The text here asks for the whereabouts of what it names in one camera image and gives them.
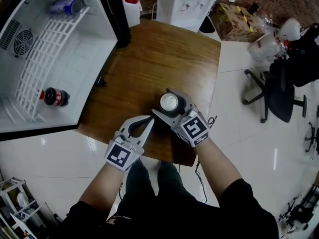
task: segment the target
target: vent grille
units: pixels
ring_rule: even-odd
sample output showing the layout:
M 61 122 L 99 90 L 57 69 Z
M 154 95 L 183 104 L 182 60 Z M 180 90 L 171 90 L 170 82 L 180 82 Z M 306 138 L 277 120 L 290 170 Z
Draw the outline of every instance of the vent grille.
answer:
M 21 31 L 15 38 L 13 49 L 16 55 L 21 56 L 27 53 L 33 44 L 33 35 L 30 30 Z
M 8 25 L 8 27 L 5 29 L 3 36 L 0 39 L 0 48 L 7 50 L 15 33 L 20 27 L 20 23 L 16 21 L 15 19 L 12 19 Z
M 33 47 L 34 47 L 34 45 L 36 44 L 36 42 L 37 42 L 37 40 L 38 40 L 38 39 L 39 39 L 39 36 L 37 36 L 37 37 L 36 37 L 36 39 L 35 39 L 35 41 L 33 42 L 32 46 L 31 46 L 31 49 L 29 50 L 29 52 L 28 52 L 28 55 L 27 55 L 26 59 L 28 59 L 28 58 L 29 58 L 29 56 L 30 56 L 30 52 L 31 52 L 31 50 L 33 49 Z

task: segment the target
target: blue can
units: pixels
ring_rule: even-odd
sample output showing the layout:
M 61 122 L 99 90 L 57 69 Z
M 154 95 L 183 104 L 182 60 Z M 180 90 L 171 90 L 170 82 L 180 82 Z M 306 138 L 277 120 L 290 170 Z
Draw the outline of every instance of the blue can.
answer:
M 78 15 L 84 6 L 83 0 L 58 0 L 50 6 L 50 14 Z

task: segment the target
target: person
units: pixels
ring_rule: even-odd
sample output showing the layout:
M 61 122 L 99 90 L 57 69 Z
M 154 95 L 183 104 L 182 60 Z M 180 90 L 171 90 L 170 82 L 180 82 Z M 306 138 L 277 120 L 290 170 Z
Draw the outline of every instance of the person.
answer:
M 105 164 L 57 230 L 57 238 L 143 237 L 145 232 L 210 238 L 278 239 L 277 223 L 254 198 L 251 186 L 211 139 L 196 147 L 219 208 L 197 201 L 183 186 L 174 165 L 162 162 L 155 196 L 148 171 L 139 160 L 131 167 L 117 212 L 112 205 L 124 172 Z

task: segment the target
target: wooden table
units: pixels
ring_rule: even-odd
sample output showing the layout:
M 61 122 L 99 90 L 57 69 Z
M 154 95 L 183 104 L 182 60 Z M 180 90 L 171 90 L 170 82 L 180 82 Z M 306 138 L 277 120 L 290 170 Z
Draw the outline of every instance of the wooden table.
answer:
M 141 20 L 131 28 L 131 44 L 116 50 L 102 71 L 107 86 L 94 88 L 78 131 L 109 143 L 128 118 L 151 115 L 166 88 L 188 93 L 207 118 L 213 97 L 220 43 L 197 33 Z M 192 166 L 193 148 L 157 119 L 144 155 Z

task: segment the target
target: black chair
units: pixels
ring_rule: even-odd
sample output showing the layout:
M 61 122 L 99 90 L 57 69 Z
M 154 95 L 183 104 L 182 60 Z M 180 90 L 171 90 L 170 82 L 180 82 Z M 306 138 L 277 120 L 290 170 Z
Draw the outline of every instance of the black chair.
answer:
M 319 36 L 319 24 L 313 24 L 302 38 L 293 41 L 288 50 L 289 59 L 285 62 L 287 81 L 301 87 L 319 79 L 319 46 L 315 39 Z
M 264 97 L 265 118 L 261 123 L 265 123 L 268 118 L 268 109 L 284 122 L 289 122 L 293 106 L 303 107 L 303 117 L 307 113 L 307 98 L 304 95 L 303 101 L 294 100 L 295 87 L 319 79 L 319 47 L 315 39 L 319 36 L 319 24 L 313 24 L 304 36 L 291 42 L 288 51 L 289 59 L 277 59 L 270 66 L 269 72 L 264 72 L 265 84 L 263 84 L 250 70 L 245 70 L 246 75 L 250 75 L 257 83 L 262 93 L 250 101 L 243 100 L 244 105 L 249 105 Z
M 293 106 L 303 107 L 303 117 L 307 113 L 307 98 L 304 95 L 303 101 L 295 100 L 295 87 L 291 83 L 287 83 L 282 77 L 274 77 L 270 73 L 265 72 L 265 84 L 263 84 L 250 70 L 244 71 L 246 75 L 250 75 L 261 89 L 261 94 L 248 101 L 244 99 L 243 105 L 264 98 L 265 101 L 265 117 L 260 119 L 261 123 L 265 123 L 268 118 L 268 109 L 279 119 L 288 123 L 293 113 Z

